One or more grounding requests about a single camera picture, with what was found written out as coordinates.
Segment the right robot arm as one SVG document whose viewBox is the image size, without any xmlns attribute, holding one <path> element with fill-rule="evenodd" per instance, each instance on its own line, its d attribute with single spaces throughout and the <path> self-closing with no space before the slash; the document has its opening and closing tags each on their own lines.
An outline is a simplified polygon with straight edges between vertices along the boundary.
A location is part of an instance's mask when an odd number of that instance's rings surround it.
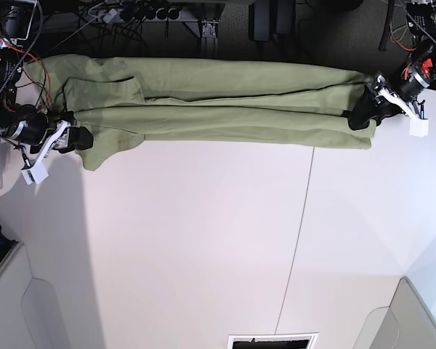
<svg viewBox="0 0 436 349">
<path fill-rule="evenodd" d="M 60 153 L 85 151 L 93 146 L 92 133 L 79 126 L 71 111 L 52 110 L 51 79 L 43 60 L 33 53 L 44 27 L 39 1 L 0 1 L 0 139 L 33 154 L 50 143 Z M 16 101 L 25 64 L 35 63 L 43 71 L 42 81 L 30 78 L 40 90 L 35 103 Z"/>
</svg>

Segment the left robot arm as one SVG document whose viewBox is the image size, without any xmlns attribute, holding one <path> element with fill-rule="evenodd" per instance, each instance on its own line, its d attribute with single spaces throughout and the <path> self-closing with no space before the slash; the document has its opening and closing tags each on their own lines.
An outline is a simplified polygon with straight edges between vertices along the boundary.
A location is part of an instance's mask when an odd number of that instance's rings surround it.
<svg viewBox="0 0 436 349">
<path fill-rule="evenodd" d="M 394 73 L 375 75 L 348 118 L 352 130 L 368 127 L 371 120 L 403 114 L 409 118 L 409 134 L 424 137 L 429 119 L 419 95 L 436 81 L 436 1 L 397 2 L 404 11 L 413 41 L 405 62 Z"/>
</svg>

